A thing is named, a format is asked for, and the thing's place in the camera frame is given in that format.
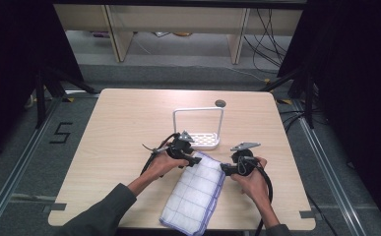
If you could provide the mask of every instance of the person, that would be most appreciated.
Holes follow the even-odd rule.
[[[267,160],[257,157],[263,167]],[[125,212],[136,202],[140,195],[159,176],[163,176],[171,169],[186,166],[188,161],[173,159],[165,151],[160,153],[141,176],[128,186],[118,184],[102,201],[80,213],[58,229],[58,236],[86,236],[86,235],[114,235],[120,219]],[[287,227],[279,223],[270,201],[268,201],[267,185],[258,171],[246,177],[232,175],[231,178],[242,186],[242,191],[250,197],[264,220],[268,236],[289,235]]]

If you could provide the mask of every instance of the white cloth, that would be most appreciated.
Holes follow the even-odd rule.
[[[221,163],[202,152],[199,164],[186,167],[159,221],[186,235],[203,235],[217,205],[225,175]]]

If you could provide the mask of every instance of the hand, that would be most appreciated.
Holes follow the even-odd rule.
[[[155,178],[158,179],[159,176],[168,173],[171,169],[178,166],[186,166],[188,164],[189,162],[187,160],[173,159],[166,153],[166,151],[163,151],[154,158],[147,171],[154,174]]]
[[[265,168],[267,160],[257,156],[255,158],[257,158],[260,165]],[[238,182],[242,187],[241,193],[246,194],[256,204],[262,202],[270,203],[270,201],[268,201],[267,183],[261,173],[256,169],[254,169],[248,176],[232,174],[230,178]]]

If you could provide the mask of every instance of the dark sleeve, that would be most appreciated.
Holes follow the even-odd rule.
[[[289,236],[290,231],[285,224],[278,224],[266,230],[267,236]]]
[[[56,235],[114,235],[120,219],[136,200],[128,187],[119,184],[101,202],[64,224]]]

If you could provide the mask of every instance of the gray carpet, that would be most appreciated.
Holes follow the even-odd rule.
[[[88,85],[95,89],[105,88],[143,88],[143,89],[220,89],[220,90],[258,90],[265,83],[261,80],[275,76],[256,70],[238,70],[203,67],[118,67],[118,66],[81,66]],[[75,89],[64,84],[66,89]],[[287,98],[289,83],[276,88],[276,99]],[[95,106],[96,98],[75,98],[73,102],[61,103],[55,111],[51,123],[34,157],[26,170],[13,198],[0,219],[0,235],[52,235],[56,228],[47,223],[47,208],[58,194],[67,173],[77,145],[85,130]],[[279,110],[291,111],[293,106],[279,104]],[[291,116],[282,114],[282,121]],[[325,152],[335,166],[350,200],[357,208],[359,218],[368,235],[381,235],[381,214],[372,202],[353,169],[347,167],[348,158],[337,142],[330,126],[321,113],[315,113],[315,131]],[[51,144],[62,137],[54,132],[61,122],[71,122],[62,131],[71,133],[65,144]],[[35,125],[35,107],[27,110],[14,131],[3,144],[0,153],[0,188],[12,170]],[[316,157],[298,122],[293,123],[287,133],[297,167],[305,190],[310,194],[324,215],[335,227],[339,235],[350,235],[348,226],[332,196],[326,179],[320,170]],[[33,200],[31,196],[42,196]],[[317,226],[310,232],[293,232],[293,235],[333,235],[327,223],[318,217]],[[120,230],[119,235],[179,235],[172,231]],[[206,235],[241,235],[240,232],[209,231]]]

